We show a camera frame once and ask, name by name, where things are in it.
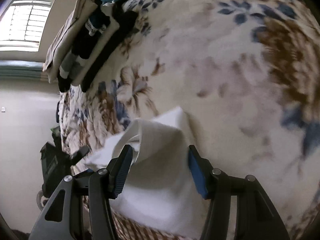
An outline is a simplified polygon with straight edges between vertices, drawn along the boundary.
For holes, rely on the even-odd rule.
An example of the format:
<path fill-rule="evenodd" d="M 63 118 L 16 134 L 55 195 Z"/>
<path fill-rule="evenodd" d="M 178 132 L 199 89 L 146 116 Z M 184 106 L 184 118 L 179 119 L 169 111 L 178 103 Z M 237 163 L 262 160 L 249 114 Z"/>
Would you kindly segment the white t-shirt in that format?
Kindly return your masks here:
<path fill-rule="evenodd" d="M 133 148 L 133 161 L 122 193 L 112 209 L 141 225 L 199 239 L 208 204 L 196 190 L 188 167 L 188 147 L 194 142 L 187 115 L 176 107 L 152 120 L 135 119 L 128 128 L 106 139 L 85 165 L 97 171 Z"/>

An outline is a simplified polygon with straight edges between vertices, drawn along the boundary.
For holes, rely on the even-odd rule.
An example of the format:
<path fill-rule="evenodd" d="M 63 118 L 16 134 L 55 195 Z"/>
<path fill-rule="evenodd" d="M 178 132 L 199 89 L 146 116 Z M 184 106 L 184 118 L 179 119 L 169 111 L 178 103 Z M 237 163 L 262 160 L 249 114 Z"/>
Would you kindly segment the window with bars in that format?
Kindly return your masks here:
<path fill-rule="evenodd" d="M 1 51 L 39 51 L 55 0 L 13 0 L 1 18 Z"/>

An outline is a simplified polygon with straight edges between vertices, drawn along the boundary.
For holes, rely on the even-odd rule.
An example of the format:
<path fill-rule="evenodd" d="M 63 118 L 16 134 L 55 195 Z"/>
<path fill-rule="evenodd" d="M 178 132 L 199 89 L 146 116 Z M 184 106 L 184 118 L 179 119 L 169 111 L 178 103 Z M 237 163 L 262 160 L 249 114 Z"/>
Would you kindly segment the black grey folded garment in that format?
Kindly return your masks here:
<path fill-rule="evenodd" d="M 73 40 L 57 74 L 59 91 L 65 93 L 71 83 L 84 69 L 99 38 L 110 25 L 110 17 L 101 9 L 102 1 L 94 0 L 97 9 L 93 11 Z"/>

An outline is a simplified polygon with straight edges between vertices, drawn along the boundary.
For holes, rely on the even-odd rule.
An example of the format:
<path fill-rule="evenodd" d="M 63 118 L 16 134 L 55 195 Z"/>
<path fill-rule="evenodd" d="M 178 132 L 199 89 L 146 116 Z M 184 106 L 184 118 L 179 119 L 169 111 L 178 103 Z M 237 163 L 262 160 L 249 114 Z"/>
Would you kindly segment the floral bed blanket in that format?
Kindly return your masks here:
<path fill-rule="evenodd" d="M 127 0 L 135 25 L 88 91 L 60 96 L 62 149 L 105 148 L 181 107 L 199 152 L 254 174 L 291 239 L 319 239 L 319 24 L 305 0 Z"/>

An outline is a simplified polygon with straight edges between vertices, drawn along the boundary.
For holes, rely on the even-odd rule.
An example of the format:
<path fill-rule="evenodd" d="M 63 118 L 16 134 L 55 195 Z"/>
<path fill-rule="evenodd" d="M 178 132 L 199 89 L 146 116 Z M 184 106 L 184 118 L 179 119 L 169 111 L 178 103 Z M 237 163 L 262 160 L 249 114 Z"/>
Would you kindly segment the black bottom folded garment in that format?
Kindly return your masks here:
<path fill-rule="evenodd" d="M 135 11 L 126 11 L 120 19 L 119 29 L 114 32 L 108 40 L 98 57 L 95 59 L 88 72 L 85 74 L 80 87 L 83 93 L 87 92 L 93 82 L 95 76 L 108 60 L 113 51 L 124 41 L 124 39 L 131 33 L 135 26 L 138 13 Z"/>

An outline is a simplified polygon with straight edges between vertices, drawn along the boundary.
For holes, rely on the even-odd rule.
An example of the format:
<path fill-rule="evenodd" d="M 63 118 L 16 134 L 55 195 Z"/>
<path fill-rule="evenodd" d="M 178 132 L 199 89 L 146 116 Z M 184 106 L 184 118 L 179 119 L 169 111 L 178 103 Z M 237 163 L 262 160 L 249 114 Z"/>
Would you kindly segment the cream folded garment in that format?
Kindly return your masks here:
<path fill-rule="evenodd" d="M 76 0 L 74 10 L 67 18 L 65 24 L 61 27 L 52 44 L 50 45 L 46 61 L 43 65 L 43 71 L 48 75 L 49 82 L 57 81 L 57 74 L 59 72 L 60 64 L 65 58 L 66 54 L 71 49 L 74 38 L 81 29 L 81 27 L 88 20 L 90 14 L 97 9 L 97 4 L 94 0 Z M 81 84 L 85 74 L 98 57 L 108 40 L 119 29 L 119 23 L 113 17 L 114 3 L 105 3 L 101 5 L 102 11 L 110 17 L 110 25 L 99 38 L 95 48 L 93 49 L 84 69 L 72 81 L 71 86 L 78 86 Z"/>

